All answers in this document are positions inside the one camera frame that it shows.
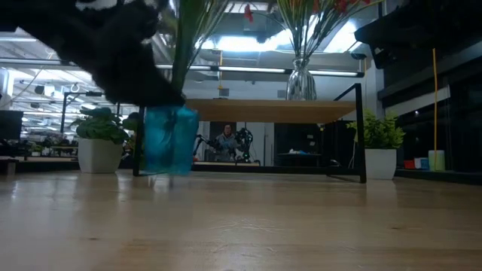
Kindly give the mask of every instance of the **ceiling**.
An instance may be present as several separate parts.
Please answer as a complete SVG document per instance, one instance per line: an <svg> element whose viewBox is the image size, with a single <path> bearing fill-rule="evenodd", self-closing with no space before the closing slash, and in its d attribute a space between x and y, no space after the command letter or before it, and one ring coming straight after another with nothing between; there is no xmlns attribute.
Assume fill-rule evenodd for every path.
<svg viewBox="0 0 482 271"><path fill-rule="evenodd" d="M350 18L349 23L359 28L375 20L376 17L376 8L368 8L356 14L355 17ZM212 36L212 41L216 44L224 36L255 37L257 33L263 31L269 32L270 35L275 35L280 30L279 27L273 26L266 17L255 15L254 19L254 22L250 23L243 18L243 14L226 14ZM321 44L318 52L310 60L309 69L346 72L363 71L363 63L353 59L348 52L324 52L337 34L337 30L341 29L341 27L343 25L335 29ZM275 50L269 51L236 52L227 50L223 52L222 62L223 65L238 67L291 69L294 54L290 51L290 47L291 45L286 44L279 45ZM158 64L170 62L171 58L166 54L166 48L160 35L153 38L153 48ZM358 47L356 53L370 55L366 45ZM0 58L58 59L58 56L50 48L39 41L33 41L32 37L29 37L19 29L15 33L0 33ZM213 50L201 50L197 63L219 65L219 53ZM38 65L28 69L15 68L13 66L4 66L2 68L10 70L15 77L13 109L26 111L26 118L29 121L35 120L31 121L33 126L38 126L38 123L41 122L44 126L48 123L49 126L57 129L59 126L59 113L62 111L63 103L61 96L48 97L36 94L35 87L37 85L47 84L55 87L56 90L63 91L69 91L75 85L80 88L79 91L81 92L88 90L102 92L92 82L90 75L83 71L65 69L42 70L42 67ZM189 72L184 88L185 94L188 98L193 99L217 98L219 97L218 81L222 79L222 87L230 89L229 99L278 99L278 90L285 90L286 81L288 80L288 75L266 75L261 73L223 72L221 77L220 75L218 72ZM363 78L316 77L319 99L332 100L352 84L363 80ZM347 96L346 99L354 99L354 96ZM67 122L71 122L77 117L75 114L78 113L82 104L94 104L102 107L110 106L113 111L116 110L115 106L110 105L103 97L79 96L78 99L69 101L71 104L67 108L67 112L70 113L67 115ZM32 103L38 104L39 108L33 108ZM137 107L122 105L121 114L128 115L137 110ZM44 120L47 117L51 120L46 122Z"/></svg>

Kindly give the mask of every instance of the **white planter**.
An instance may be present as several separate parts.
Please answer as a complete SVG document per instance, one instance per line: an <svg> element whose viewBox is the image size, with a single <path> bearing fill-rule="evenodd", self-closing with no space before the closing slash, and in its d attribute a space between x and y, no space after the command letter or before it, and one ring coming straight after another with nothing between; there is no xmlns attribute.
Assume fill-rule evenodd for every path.
<svg viewBox="0 0 482 271"><path fill-rule="evenodd" d="M397 150L366 149L368 179L392 180L397 167Z"/></svg>
<svg viewBox="0 0 482 271"><path fill-rule="evenodd" d="M114 173L122 157L122 145L101 139L78 140L78 163L83 173Z"/></svg>

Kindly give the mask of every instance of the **wooden shelf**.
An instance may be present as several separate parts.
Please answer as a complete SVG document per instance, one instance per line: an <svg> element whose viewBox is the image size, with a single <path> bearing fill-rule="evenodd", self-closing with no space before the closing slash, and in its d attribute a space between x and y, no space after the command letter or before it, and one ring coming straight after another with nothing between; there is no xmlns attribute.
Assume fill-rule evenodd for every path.
<svg viewBox="0 0 482 271"><path fill-rule="evenodd" d="M354 102L189 99L202 121L330 123L355 110Z"/></svg>

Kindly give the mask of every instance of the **person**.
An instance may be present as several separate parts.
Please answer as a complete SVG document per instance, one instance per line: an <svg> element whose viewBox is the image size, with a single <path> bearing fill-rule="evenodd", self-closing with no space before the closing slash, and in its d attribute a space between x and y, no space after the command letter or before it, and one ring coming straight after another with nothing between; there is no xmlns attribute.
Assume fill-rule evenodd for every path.
<svg viewBox="0 0 482 271"><path fill-rule="evenodd" d="M231 125L224 126L224 131L222 134L216 137L216 143L218 147L218 154L216 155L216 161L220 162L230 162L231 154L236 153L236 148L238 144L236 138L232 132Z"/></svg>

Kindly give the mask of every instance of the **glass vase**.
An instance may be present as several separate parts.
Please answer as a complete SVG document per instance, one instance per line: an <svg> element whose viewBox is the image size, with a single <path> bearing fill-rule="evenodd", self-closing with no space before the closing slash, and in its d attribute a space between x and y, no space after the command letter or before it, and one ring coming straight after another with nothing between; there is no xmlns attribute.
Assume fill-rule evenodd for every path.
<svg viewBox="0 0 482 271"><path fill-rule="evenodd" d="M308 71L309 59L295 59L294 70L288 79L286 99L291 101L316 100L315 79Z"/></svg>

